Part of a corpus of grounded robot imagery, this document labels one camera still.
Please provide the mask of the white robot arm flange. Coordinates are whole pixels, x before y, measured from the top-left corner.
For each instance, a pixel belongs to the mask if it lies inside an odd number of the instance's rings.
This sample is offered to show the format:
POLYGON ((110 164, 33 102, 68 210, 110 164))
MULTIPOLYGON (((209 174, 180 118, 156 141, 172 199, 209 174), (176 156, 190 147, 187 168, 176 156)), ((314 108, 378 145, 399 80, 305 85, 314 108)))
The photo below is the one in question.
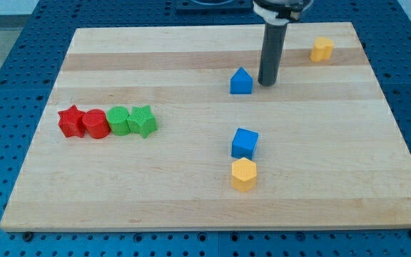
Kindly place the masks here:
POLYGON ((253 0, 253 11, 267 24, 284 26, 297 22, 314 0, 253 0))

